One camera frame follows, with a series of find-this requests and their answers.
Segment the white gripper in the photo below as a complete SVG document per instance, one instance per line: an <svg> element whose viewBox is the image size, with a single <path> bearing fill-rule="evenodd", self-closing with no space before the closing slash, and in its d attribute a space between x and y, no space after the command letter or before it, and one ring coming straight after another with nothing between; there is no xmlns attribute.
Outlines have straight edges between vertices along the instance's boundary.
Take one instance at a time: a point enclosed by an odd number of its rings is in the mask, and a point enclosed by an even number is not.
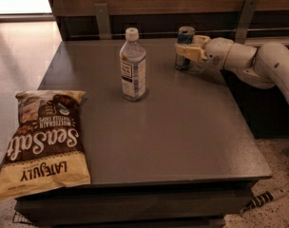
<svg viewBox="0 0 289 228"><path fill-rule="evenodd" d="M205 63L208 67L224 69L227 54L234 42L225 38L211 40L209 36L194 35L192 44L195 46L176 45L176 53L194 62L207 59Z"/></svg>

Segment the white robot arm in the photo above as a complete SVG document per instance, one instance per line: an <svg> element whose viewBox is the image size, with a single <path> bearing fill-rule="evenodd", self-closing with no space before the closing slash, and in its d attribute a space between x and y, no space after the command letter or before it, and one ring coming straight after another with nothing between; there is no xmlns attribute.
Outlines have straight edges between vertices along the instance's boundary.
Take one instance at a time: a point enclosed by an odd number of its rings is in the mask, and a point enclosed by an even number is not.
<svg viewBox="0 0 289 228"><path fill-rule="evenodd" d="M222 37L195 35L190 44L177 43L176 53L201 66L234 73L242 82L260 89L277 86L289 105L289 49L278 42L260 47Z"/></svg>

